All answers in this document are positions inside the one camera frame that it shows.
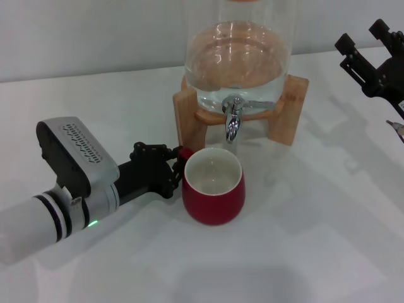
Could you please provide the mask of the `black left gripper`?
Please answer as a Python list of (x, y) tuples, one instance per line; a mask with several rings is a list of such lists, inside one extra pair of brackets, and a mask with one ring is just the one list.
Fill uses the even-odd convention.
[(147, 145), (136, 142), (130, 154), (130, 161), (119, 166), (120, 177), (114, 185), (122, 206), (146, 193), (157, 193), (164, 199), (173, 196), (184, 175), (186, 161), (177, 158), (182, 146), (174, 149), (167, 145)]

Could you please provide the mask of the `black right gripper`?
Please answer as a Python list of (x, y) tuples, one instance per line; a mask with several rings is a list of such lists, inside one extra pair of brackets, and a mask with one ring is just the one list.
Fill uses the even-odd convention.
[(347, 33), (338, 39), (335, 48), (345, 56), (340, 67), (360, 85), (362, 92), (367, 97), (378, 96), (387, 100), (403, 118), (403, 32), (389, 30), (382, 19), (376, 20), (369, 28), (374, 38), (380, 40), (392, 56), (377, 70), (356, 49), (355, 42)]

